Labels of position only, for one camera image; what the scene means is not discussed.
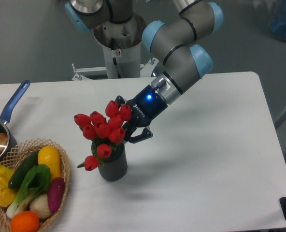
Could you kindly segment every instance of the wicker basket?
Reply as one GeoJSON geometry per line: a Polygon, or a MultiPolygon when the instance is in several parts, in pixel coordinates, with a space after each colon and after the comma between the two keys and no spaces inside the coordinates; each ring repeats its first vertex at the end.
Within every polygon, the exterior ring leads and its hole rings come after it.
{"type": "MultiPolygon", "coordinates": [[[[3,158],[3,161],[0,162],[2,165],[15,171],[17,167],[21,164],[21,162],[26,157],[28,157],[33,151],[41,149],[42,147],[48,145],[56,148],[59,151],[61,158],[61,174],[65,180],[66,186],[64,194],[62,196],[61,206],[59,210],[56,213],[54,213],[50,218],[48,218],[46,221],[40,222],[40,227],[37,231],[43,231],[50,224],[52,224],[52,222],[55,220],[55,218],[61,211],[62,206],[64,205],[64,202],[66,200],[66,195],[69,186],[69,178],[70,178],[70,164],[65,150],[52,140],[46,140],[46,139],[30,140],[21,143],[21,145],[16,145],[16,147],[12,148],[11,151],[8,152],[8,154],[3,158]]],[[[10,224],[11,220],[7,217],[5,209],[0,207],[0,232],[10,232],[11,231],[10,224]]]]}

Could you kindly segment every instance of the blue container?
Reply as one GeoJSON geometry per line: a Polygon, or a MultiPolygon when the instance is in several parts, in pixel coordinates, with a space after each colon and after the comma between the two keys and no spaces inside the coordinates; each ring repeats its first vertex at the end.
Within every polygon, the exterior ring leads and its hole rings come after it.
{"type": "Polygon", "coordinates": [[[270,31],[279,40],[286,41],[286,0],[279,0],[270,22],[270,31]]]}

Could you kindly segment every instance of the pot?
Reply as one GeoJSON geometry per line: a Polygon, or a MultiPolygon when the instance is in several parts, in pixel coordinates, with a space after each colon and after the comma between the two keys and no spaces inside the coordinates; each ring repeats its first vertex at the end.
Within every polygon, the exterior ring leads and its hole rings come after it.
{"type": "Polygon", "coordinates": [[[104,167],[98,166],[98,170],[103,179],[116,181],[122,178],[128,168],[125,145],[119,144],[116,151],[113,151],[109,158],[104,158],[104,167]]]}
{"type": "Polygon", "coordinates": [[[30,81],[23,81],[8,103],[5,105],[0,115],[0,161],[2,161],[3,157],[11,150],[11,148],[17,145],[15,138],[10,133],[6,124],[10,122],[15,105],[21,99],[29,86],[30,81]]]}

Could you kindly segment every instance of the light blue joint cap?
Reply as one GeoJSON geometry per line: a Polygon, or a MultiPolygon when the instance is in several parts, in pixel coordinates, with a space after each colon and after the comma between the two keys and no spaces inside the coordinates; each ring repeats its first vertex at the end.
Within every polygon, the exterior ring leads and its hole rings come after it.
{"type": "Polygon", "coordinates": [[[190,51],[197,65],[200,79],[202,79],[203,76],[213,68],[212,58],[201,46],[197,44],[191,46],[190,51]]]}
{"type": "Polygon", "coordinates": [[[154,21],[147,25],[145,30],[142,34],[142,42],[145,45],[145,47],[148,49],[149,52],[151,52],[152,42],[153,39],[159,30],[159,28],[164,25],[161,21],[154,21]]]}
{"type": "Polygon", "coordinates": [[[69,3],[67,3],[65,5],[66,8],[66,12],[71,20],[71,22],[76,26],[76,28],[80,31],[80,32],[88,32],[89,29],[88,27],[85,25],[85,23],[83,23],[83,21],[79,18],[79,16],[76,14],[76,12],[74,11],[74,9],[70,6],[69,3]]]}
{"type": "Polygon", "coordinates": [[[208,2],[207,4],[210,4],[214,11],[214,28],[213,32],[217,31],[219,28],[221,28],[222,24],[224,23],[224,14],[221,10],[221,8],[215,3],[215,2],[208,2]]]}

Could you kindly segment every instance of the bok choy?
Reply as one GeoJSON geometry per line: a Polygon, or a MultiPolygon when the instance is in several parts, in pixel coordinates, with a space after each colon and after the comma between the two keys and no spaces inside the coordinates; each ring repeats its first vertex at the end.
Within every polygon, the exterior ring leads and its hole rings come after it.
{"type": "Polygon", "coordinates": [[[16,198],[7,209],[7,216],[13,216],[21,211],[26,210],[28,204],[47,191],[50,185],[50,169],[45,164],[33,166],[26,174],[16,198]]]}

